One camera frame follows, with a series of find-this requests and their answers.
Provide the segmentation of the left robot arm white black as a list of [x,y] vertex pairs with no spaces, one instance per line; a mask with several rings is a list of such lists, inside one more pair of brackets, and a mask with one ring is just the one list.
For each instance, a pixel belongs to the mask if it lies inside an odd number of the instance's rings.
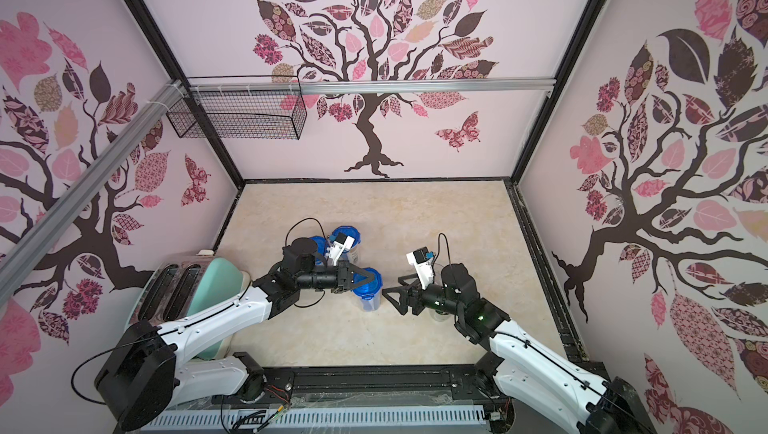
[[108,352],[94,386],[115,417],[119,433],[148,425],[171,406],[198,399],[233,396],[253,402],[263,396],[263,368],[246,352],[197,361],[209,346],[276,317],[304,289],[351,291],[375,275],[345,259],[318,264],[317,245],[300,237],[283,249],[282,259],[241,293],[158,326],[131,325]]

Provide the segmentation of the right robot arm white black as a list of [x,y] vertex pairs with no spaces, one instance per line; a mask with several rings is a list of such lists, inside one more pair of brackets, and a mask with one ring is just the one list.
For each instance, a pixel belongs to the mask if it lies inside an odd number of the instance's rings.
[[454,319],[468,341],[483,347],[490,363],[480,371],[486,386],[518,400],[567,433],[654,433],[636,389],[620,377],[609,381],[536,340],[510,315],[482,297],[462,263],[445,266],[440,281],[420,273],[402,276],[382,296],[400,314],[429,309]]

